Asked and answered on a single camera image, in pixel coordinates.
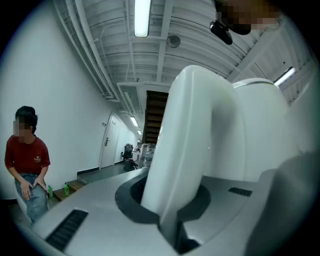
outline door handle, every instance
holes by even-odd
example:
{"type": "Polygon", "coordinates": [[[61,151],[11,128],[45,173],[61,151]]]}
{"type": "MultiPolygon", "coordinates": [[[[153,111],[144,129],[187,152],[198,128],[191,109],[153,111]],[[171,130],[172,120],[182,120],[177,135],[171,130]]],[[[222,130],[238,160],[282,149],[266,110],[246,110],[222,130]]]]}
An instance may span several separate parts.
{"type": "Polygon", "coordinates": [[[108,142],[110,141],[110,140],[108,140],[108,139],[109,139],[109,137],[106,137],[106,139],[105,139],[105,144],[104,144],[105,147],[107,146],[108,142]]]}

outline person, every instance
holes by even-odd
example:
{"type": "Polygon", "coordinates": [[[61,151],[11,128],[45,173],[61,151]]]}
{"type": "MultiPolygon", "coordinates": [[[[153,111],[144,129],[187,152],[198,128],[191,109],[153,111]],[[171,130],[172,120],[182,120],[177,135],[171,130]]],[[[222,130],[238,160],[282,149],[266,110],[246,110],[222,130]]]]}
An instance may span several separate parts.
{"type": "Polygon", "coordinates": [[[32,223],[48,210],[44,177],[50,159],[47,146],[35,135],[37,122],[38,116],[33,107],[22,106],[16,111],[14,135],[6,143],[4,158],[32,223]]]}

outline person's hand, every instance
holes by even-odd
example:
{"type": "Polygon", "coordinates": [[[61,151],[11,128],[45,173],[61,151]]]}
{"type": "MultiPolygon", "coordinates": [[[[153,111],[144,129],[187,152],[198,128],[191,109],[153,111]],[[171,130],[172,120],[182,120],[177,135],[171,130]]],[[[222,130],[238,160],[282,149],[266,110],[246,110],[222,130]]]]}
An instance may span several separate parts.
{"type": "Polygon", "coordinates": [[[25,200],[30,200],[30,189],[29,187],[33,188],[31,183],[29,181],[26,181],[25,179],[20,183],[21,185],[21,191],[22,196],[25,200]]]}
{"type": "Polygon", "coordinates": [[[46,192],[48,192],[47,187],[45,185],[44,179],[40,176],[38,176],[33,183],[33,186],[35,187],[36,185],[40,185],[46,192]]]}

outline short black hair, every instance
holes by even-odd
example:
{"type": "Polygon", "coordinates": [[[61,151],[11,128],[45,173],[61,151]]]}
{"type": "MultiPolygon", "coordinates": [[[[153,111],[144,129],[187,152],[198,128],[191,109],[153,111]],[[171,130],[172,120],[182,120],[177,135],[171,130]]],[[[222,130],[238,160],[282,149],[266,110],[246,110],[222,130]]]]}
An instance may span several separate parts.
{"type": "Polygon", "coordinates": [[[25,125],[32,126],[32,133],[34,134],[37,129],[38,116],[32,106],[22,106],[15,112],[15,118],[23,119],[25,125]]]}

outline red t-shirt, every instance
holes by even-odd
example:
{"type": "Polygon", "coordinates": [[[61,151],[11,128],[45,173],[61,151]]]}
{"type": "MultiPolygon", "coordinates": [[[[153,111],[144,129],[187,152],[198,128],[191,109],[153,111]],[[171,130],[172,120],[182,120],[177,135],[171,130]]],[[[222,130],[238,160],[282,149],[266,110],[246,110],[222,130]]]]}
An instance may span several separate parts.
{"type": "Polygon", "coordinates": [[[5,166],[14,167],[20,174],[40,174],[42,167],[50,165],[46,144],[35,137],[31,144],[20,143],[19,138],[11,136],[6,143],[5,166]]]}

